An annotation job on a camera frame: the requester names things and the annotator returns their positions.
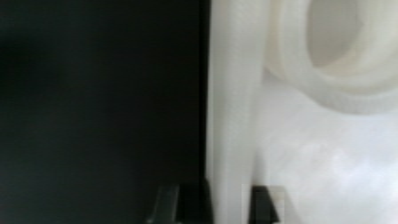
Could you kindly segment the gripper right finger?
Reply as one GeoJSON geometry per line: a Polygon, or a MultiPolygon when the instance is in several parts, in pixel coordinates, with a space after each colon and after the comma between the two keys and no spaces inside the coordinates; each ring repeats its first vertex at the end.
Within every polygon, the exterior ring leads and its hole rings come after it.
{"type": "Polygon", "coordinates": [[[251,192],[250,224],[276,224],[280,215],[266,186],[255,186],[251,192]]]}

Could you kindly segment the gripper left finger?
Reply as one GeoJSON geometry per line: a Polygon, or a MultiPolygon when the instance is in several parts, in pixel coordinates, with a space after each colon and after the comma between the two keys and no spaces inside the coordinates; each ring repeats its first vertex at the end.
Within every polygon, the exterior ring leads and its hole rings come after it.
{"type": "Polygon", "coordinates": [[[148,224],[214,224],[207,183],[161,187],[148,224]]]}

